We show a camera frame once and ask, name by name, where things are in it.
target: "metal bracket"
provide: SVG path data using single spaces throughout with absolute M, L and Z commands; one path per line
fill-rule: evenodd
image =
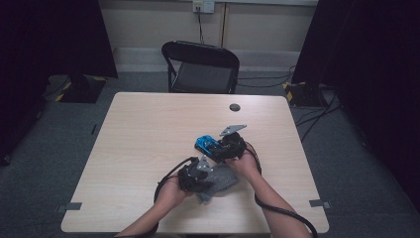
M 324 209 L 329 209 L 332 208 L 333 206 L 331 205 L 330 201 L 322 201 L 321 199 L 318 200 L 310 200 L 309 204 L 311 204 L 311 207 L 315 207 L 315 206 L 322 206 L 324 207 Z
M 220 136 L 228 136 L 231 134 L 234 134 L 235 132 L 246 128 L 247 125 L 232 125 L 232 126 L 228 126 L 225 130 L 223 130 L 222 133 L 220 133 Z
M 69 202 L 67 205 L 59 205 L 55 212 L 65 213 L 68 210 L 80 210 L 81 202 Z
M 207 157 L 205 155 L 203 155 L 198 162 L 197 170 L 207 173 L 213 172 L 213 169 L 210 168 L 210 164 L 207 162 Z

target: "wooden table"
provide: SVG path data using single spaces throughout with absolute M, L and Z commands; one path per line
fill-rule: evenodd
M 234 112 L 230 105 L 241 110 Z M 329 224 L 296 127 L 283 97 L 120 92 L 114 97 L 71 200 L 64 232 L 119 232 L 153 204 L 157 182 L 184 159 L 201 154 L 195 140 L 246 124 L 240 135 L 257 150 L 262 174 L 272 187 L 318 230 Z M 199 204 L 186 198 L 157 232 L 269 233 L 254 191 L 242 178 Z

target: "wrist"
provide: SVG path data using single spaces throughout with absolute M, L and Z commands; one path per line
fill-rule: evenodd
M 157 201 L 153 206 L 152 210 L 157 212 L 159 216 L 166 216 L 172 209 L 175 208 L 175 205 L 171 204 L 170 202 L 164 201 Z
M 250 172 L 246 173 L 245 179 L 251 184 L 254 185 L 254 183 L 262 178 L 262 175 L 260 175 L 258 170 L 251 170 Z

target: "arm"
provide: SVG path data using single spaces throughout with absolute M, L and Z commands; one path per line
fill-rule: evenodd
M 257 197 L 265 204 L 280 207 L 290 211 L 294 211 L 293 207 L 287 203 L 260 175 L 254 157 L 247 151 L 240 159 L 226 160 L 231 164 L 235 171 L 242 175 L 253 187 Z M 263 209 L 262 210 L 272 237 L 310 237 L 306 226 L 287 215 Z
M 140 235 L 151 231 L 160 220 L 190 195 L 190 192 L 179 189 L 177 177 L 170 178 L 161 188 L 155 204 L 115 237 Z

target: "blue component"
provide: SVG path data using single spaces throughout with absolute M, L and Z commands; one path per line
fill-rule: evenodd
M 195 148 L 206 156 L 213 158 L 213 153 L 210 150 L 220 148 L 220 144 L 211 136 L 205 135 L 197 139 Z

